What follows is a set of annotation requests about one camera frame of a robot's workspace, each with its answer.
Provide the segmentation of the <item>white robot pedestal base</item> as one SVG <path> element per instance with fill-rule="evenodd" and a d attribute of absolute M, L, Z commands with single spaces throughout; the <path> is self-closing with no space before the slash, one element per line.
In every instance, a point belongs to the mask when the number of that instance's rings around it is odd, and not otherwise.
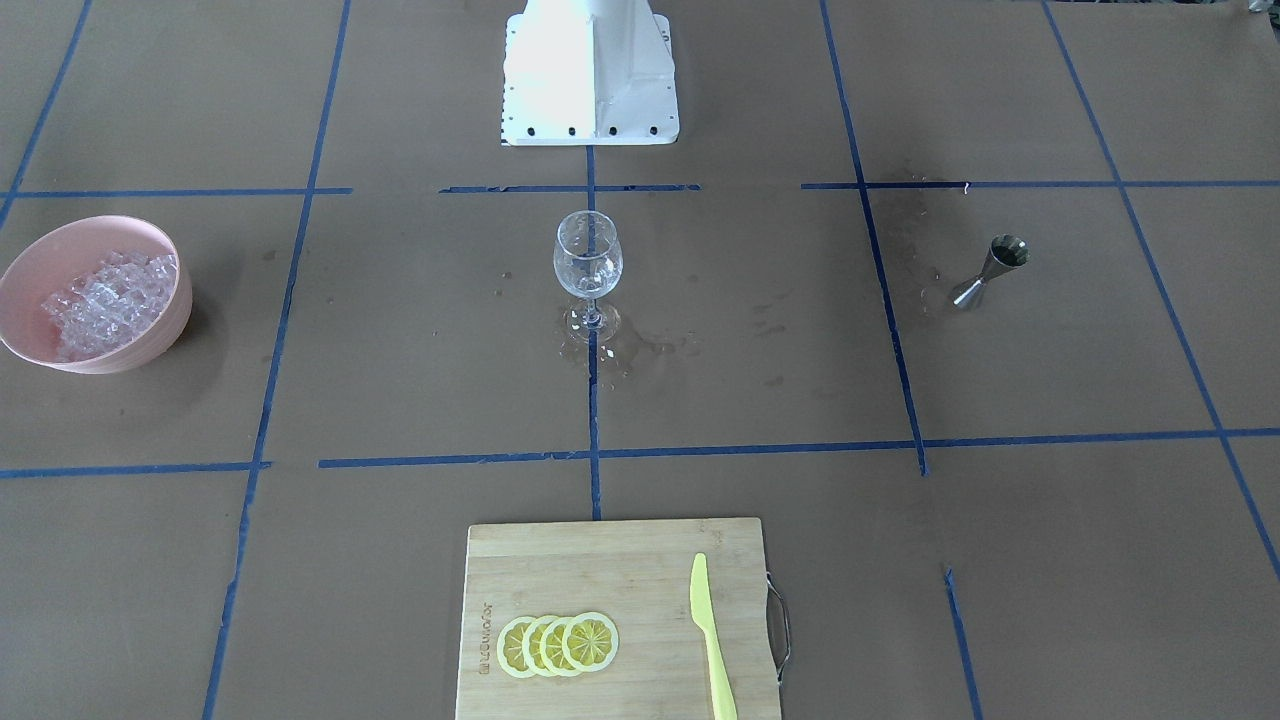
<path fill-rule="evenodd" d="M 648 1 L 529 1 L 504 32 L 500 142 L 652 146 L 681 132 L 667 17 Z"/>

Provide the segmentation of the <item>yellow plastic knife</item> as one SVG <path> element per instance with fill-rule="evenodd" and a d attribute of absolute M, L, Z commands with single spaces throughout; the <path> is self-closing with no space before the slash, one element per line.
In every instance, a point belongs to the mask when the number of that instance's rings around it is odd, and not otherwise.
<path fill-rule="evenodd" d="M 713 719 L 739 719 L 730 674 L 724 665 L 716 625 L 707 556 L 701 552 L 692 556 L 687 594 L 690 618 L 703 635 L 712 716 Z"/>

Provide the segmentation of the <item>bamboo cutting board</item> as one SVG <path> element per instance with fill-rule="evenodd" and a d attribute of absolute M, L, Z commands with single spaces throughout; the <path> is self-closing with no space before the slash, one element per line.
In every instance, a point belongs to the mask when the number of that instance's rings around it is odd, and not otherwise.
<path fill-rule="evenodd" d="M 707 560 L 714 621 L 739 717 L 778 719 L 756 518 L 485 524 L 468 529 L 454 715 L 458 719 L 709 719 L 710 678 L 690 612 Z M 517 618 L 608 616 L 620 651 L 596 673 L 500 666 Z"/>

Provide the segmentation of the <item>lemon slice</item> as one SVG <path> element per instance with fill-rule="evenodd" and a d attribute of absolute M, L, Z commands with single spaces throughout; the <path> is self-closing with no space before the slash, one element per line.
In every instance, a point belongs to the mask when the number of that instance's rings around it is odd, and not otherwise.
<path fill-rule="evenodd" d="M 534 618 L 524 632 L 521 653 L 527 670 L 536 676 L 556 676 L 556 674 L 548 667 L 548 662 L 541 651 L 541 638 L 544 637 L 547 628 L 559 619 L 561 618 L 557 615 Z"/>
<path fill-rule="evenodd" d="M 498 664 L 509 676 L 525 679 L 535 676 L 531 664 L 525 659 L 524 638 L 529 626 L 534 623 L 532 616 L 517 616 L 507 623 L 498 638 Z"/>
<path fill-rule="evenodd" d="M 580 673 L 599 673 L 608 667 L 620 650 L 614 621 L 599 611 L 581 612 L 570 619 L 562 635 L 561 653 Z"/>
<path fill-rule="evenodd" d="M 575 625 L 573 618 L 559 618 L 550 620 L 538 638 L 538 656 L 541 666 L 552 676 L 577 676 L 582 671 L 573 666 L 570 656 L 564 651 L 564 638 Z"/>

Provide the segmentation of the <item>pink plastic bowl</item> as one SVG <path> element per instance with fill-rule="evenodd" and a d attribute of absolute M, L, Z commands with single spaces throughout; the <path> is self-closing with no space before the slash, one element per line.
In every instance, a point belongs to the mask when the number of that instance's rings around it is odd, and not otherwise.
<path fill-rule="evenodd" d="M 155 224 L 105 215 L 72 222 L 3 275 L 3 342 L 24 360 L 113 374 L 154 360 L 186 328 L 189 273 Z"/>

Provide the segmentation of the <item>clear wine glass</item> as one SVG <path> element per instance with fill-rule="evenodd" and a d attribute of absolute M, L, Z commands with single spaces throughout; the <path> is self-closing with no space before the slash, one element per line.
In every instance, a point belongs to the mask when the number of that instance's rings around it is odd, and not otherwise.
<path fill-rule="evenodd" d="M 604 213 L 579 210 L 559 223 L 553 269 L 573 297 L 564 313 L 571 337 L 603 345 L 620 327 L 620 313 L 605 296 L 620 283 L 623 254 L 614 222 Z"/>

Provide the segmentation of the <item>steel double jigger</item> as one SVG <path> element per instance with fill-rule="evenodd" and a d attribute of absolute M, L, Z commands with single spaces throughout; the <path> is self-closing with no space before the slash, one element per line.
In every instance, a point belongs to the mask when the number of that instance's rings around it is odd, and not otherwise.
<path fill-rule="evenodd" d="M 952 288 L 951 305 L 957 310 L 979 307 L 992 281 L 1024 266 L 1028 260 L 1029 246 L 1024 238 L 1015 234 L 993 237 L 980 270 Z"/>

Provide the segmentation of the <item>pile of clear ice cubes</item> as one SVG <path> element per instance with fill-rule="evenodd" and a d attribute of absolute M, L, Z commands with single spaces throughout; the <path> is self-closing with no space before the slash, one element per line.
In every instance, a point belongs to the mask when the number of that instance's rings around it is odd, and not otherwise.
<path fill-rule="evenodd" d="M 84 361 L 137 340 L 172 301 L 178 278 L 173 252 L 109 252 L 41 302 L 58 336 L 55 360 Z"/>

